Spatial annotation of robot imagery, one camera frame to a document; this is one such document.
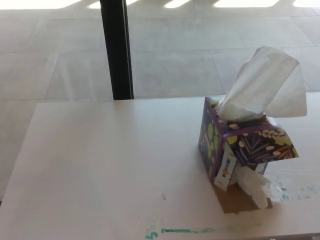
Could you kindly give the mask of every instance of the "cardboard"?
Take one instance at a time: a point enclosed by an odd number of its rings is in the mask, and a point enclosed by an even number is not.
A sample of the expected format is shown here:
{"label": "cardboard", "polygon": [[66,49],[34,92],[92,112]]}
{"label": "cardboard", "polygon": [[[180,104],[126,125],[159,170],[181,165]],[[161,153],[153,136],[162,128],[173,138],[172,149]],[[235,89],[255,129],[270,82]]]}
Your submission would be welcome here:
{"label": "cardboard", "polygon": [[[252,197],[246,194],[238,184],[230,185],[228,191],[224,191],[216,185],[213,185],[213,189],[225,214],[237,214],[243,211],[259,209]],[[270,198],[267,198],[267,202],[267,209],[271,209]]]}

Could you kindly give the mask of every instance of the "crumpled tissue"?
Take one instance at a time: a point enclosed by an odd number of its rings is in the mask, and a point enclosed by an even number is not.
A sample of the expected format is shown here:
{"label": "crumpled tissue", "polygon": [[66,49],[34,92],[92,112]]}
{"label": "crumpled tissue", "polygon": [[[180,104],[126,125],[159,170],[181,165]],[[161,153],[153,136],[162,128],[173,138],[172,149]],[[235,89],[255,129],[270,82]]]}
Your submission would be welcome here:
{"label": "crumpled tissue", "polygon": [[281,199],[282,189],[256,171],[239,164],[233,171],[231,182],[237,183],[246,194],[251,196],[258,208],[268,207],[267,198]]}
{"label": "crumpled tissue", "polygon": [[226,121],[307,115],[305,81],[300,63],[263,46],[240,69],[235,84],[220,101],[217,114]]}

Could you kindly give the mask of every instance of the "tissue box opening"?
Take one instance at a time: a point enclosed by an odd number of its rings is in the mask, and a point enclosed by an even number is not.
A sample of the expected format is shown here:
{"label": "tissue box opening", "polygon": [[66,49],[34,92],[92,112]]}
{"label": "tissue box opening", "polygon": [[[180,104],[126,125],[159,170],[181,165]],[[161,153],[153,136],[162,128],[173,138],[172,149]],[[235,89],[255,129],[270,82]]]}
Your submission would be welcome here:
{"label": "tissue box opening", "polygon": [[225,193],[231,189],[238,192],[232,181],[236,164],[263,175],[268,162],[299,157],[287,133],[273,118],[226,122],[216,112],[219,100],[205,98],[198,142],[213,185]]}

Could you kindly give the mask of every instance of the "floor tile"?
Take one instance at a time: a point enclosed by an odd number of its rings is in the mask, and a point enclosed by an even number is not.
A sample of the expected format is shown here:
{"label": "floor tile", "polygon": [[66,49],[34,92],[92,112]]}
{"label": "floor tile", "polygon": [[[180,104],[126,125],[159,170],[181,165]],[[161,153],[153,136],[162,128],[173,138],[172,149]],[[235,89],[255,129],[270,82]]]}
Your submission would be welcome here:
{"label": "floor tile", "polygon": [[290,16],[317,16],[311,7],[296,7],[296,0],[279,0],[270,7],[257,7],[256,11],[261,17],[290,17]]}
{"label": "floor tile", "polygon": [[311,40],[290,17],[236,17],[236,29],[247,48],[308,47]]}
{"label": "floor tile", "polygon": [[284,47],[283,50],[300,62],[310,89],[320,91],[320,47]]}
{"label": "floor tile", "polygon": [[166,7],[170,0],[139,0],[133,3],[136,7],[137,19],[194,18],[196,9],[192,0],[179,7]]}
{"label": "floor tile", "polygon": [[43,99],[57,53],[0,54],[0,99]]}
{"label": "floor tile", "polygon": [[47,99],[112,98],[107,54],[65,52],[59,55]]}
{"label": "floor tile", "polygon": [[293,19],[311,41],[320,46],[320,16],[293,17]]}
{"label": "floor tile", "polygon": [[133,61],[138,97],[224,93],[210,51],[138,51]]}
{"label": "floor tile", "polygon": [[98,51],[102,35],[98,19],[40,20],[29,42],[30,52]]}
{"label": "floor tile", "polygon": [[172,19],[175,50],[234,49],[245,47],[227,18]]}
{"label": "floor tile", "polygon": [[25,52],[36,25],[36,20],[0,20],[0,53]]}
{"label": "floor tile", "polygon": [[216,17],[258,17],[255,7],[216,7],[217,0],[193,1],[196,16],[199,18]]}
{"label": "floor tile", "polygon": [[130,49],[172,50],[174,32],[171,19],[135,19],[129,27]]}
{"label": "floor tile", "polygon": [[0,10],[1,20],[71,19],[73,7],[61,9]]}
{"label": "floor tile", "polygon": [[241,66],[253,57],[256,50],[256,48],[243,48],[211,51],[225,93],[228,93],[234,85]]}
{"label": "floor tile", "polygon": [[7,188],[37,102],[0,101],[0,199]]}
{"label": "floor tile", "polygon": [[313,11],[315,11],[318,15],[320,15],[320,5],[319,7],[313,7]]}
{"label": "floor tile", "polygon": [[207,50],[243,48],[226,18],[136,19],[130,30],[133,50]]}

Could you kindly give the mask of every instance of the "sunlight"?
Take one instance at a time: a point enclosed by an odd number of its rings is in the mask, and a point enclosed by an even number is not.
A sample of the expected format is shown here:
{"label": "sunlight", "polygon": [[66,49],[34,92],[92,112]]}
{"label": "sunlight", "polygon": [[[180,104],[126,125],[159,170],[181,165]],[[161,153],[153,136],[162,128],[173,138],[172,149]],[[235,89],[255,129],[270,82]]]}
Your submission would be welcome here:
{"label": "sunlight", "polygon": [[91,5],[89,5],[88,7],[89,9],[100,9],[101,6],[100,6],[100,1],[97,1],[95,3],[92,3]]}
{"label": "sunlight", "polygon": [[190,0],[172,0],[171,2],[168,2],[166,5],[164,5],[164,7],[167,9],[175,9],[189,1]]}
{"label": "sunlight", "polygon": [[[126,0],[126,5],[130,5],[135,3],[138,0]],[[92,3],[91,5],[88,6],[89,9],[101,9],[100,1],[97,1],[95,3]]]}
{"label": "sunlight", "polygon": [[216,8],[267,8],[279,0],[220,0],[213,6]]}
{"label": "sunlight", "polygon": [[293,3],[295,7],[310,7],[310,8],[320,8],[320,0],[295,0]]}
{"label": "sunlight", "polygon": [[0,0],[0,10],[63,9],[81,0]]}

